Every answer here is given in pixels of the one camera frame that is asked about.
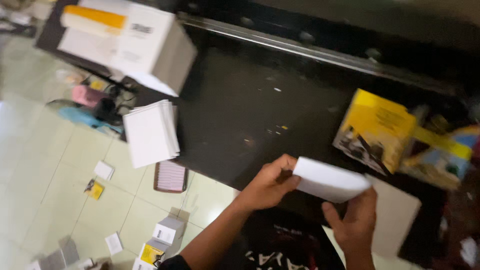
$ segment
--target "pink object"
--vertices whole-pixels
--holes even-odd
[[[75,86],[72,89],[73,101],[92,109],[102,98],[108,98],[108,96],[88,86]]]

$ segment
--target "tiled floor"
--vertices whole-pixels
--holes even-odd
[[[191,172],[186,192],[154,191],[154,166],[133,169],[125,143],[73,125],[44,107],[68,95],[55,78],[66,65],[32,44],[11,38],[1,62],[0,265],[22,269],[66,235],[82,258],[109,256],[104,238],[117,231],[125,250],[112,260],[120,269],[131,269],[142,243],[166,216],[188,220],[184,248],[232,201],[234,190]],[[106,188],[95,201],[83,190],[99,160],[116,170],[110,182],[99,180]],[[334,241],[331,230],[325,230]],[[379,270],[416,269],[378,256],[375,264]]]

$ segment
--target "white box with barcode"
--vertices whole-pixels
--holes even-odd
[[[183,236],[185,223],[171,217],[166,217],[155,225],[152,237],[166,245],[172,245]]]

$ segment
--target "person's right hand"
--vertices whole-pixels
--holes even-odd
[[[331,203],[322,204],[324,216],[345,256],[371,256],[376,205],[377,193],[372,187],[348,202],[343,220]]]

